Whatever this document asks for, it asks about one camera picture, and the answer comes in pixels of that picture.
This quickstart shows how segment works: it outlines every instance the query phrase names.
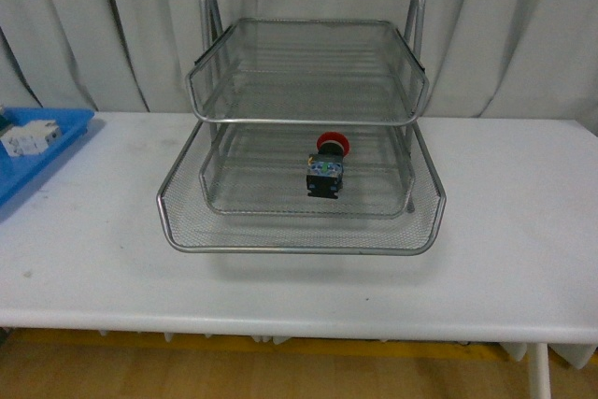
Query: white block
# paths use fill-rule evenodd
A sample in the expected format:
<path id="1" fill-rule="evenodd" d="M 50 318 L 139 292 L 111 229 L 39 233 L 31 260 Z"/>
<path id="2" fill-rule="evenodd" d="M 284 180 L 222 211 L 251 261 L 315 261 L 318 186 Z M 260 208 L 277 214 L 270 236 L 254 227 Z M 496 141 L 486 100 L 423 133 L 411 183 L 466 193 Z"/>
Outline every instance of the white block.
<path id="1" fill-rule="evenodd" d="M 39 154 L 63 133 L 56 121 L 30 121 L 25 126 L 13 126 L 0 136 L 11 157 Z"/>

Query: metal desk organizer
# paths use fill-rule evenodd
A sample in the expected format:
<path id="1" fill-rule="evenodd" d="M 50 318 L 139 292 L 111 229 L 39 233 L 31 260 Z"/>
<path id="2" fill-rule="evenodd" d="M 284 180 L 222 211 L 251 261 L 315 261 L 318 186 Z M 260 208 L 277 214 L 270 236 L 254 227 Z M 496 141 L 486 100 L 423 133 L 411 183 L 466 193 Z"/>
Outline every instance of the metal desk organizer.
<path id="1" fill-rule="evenodd" d="M 416 122 L 428 90 L 424 3 L 410 1 L 401 35 L 388 21 L 322 19 L 241 19 L 223 31 L 217 0 L 200 0 L 207 51 L 186 78 L 200 121 L 157 197 L 168 242 L 184 252 L 430 248 L 446 196 Z M 351 143 L 335 200 L 306 190 L 306 157 L 327 131 Z"/>

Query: wire mesh tray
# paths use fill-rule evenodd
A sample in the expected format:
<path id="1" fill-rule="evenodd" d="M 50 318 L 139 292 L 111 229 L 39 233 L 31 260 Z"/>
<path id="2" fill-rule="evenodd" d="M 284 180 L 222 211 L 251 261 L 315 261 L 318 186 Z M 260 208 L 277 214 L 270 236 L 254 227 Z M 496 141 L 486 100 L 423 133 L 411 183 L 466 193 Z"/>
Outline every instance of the wire mesh tray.
<path id="1" fill-rule="evenodd" d="M 307 196 L 307 158 L 321 125 L 226 124 L 200 169 L 204 198 L 221 214 L 391 219 L 414 182 L 403 135 L 393 127 L 336 127 L 352 143 L 338 199 Z"/>
<path id="2" fill-rule="evenodd" d="M 416 137 L 410 152 L 411 211 L 388 220 L 214 213 L 200 185 L 211 147 L 202 125 L 198 122 L 157 195 L 164 233 L 175 249 L 415 255 L 433 244 L 446 197 L 417 124 L 410 125 Z"/>
<path id="3" fill-rule="evenodd" d="M 428 80 L 387 21 L 243 19 L 187 76 L 195 115 L 211 122 L 402 126 Z"/>

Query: table leg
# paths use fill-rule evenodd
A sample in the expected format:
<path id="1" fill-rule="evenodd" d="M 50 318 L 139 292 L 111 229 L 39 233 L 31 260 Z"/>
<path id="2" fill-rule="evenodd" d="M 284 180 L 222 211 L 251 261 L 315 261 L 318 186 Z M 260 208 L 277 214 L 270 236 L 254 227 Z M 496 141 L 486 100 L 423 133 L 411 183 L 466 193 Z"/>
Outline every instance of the table leg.
<path id="1" fill-rule="evenodd" d="M 550 370 L 548 367 L 548 345 L 530 343 L 530 394 L 532 399 L 550 399 Z"/>

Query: white table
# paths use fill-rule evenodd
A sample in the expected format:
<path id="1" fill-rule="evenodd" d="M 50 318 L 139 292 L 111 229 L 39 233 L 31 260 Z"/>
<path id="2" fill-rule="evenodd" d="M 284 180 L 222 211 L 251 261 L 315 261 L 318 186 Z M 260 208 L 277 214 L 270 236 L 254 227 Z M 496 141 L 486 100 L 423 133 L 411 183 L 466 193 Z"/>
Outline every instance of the white table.
<path id="1" fill-rule="evenodd" d="M 0 325 L 533 343 L 540 376 L 543 345 L 583 364 L 598 343 L 598 139 L 577 123 L 420 120 L 448 202 L 415 257 L 170 248 L 155 194 L 194 124 L 97 114 L 0 207 Z"/>

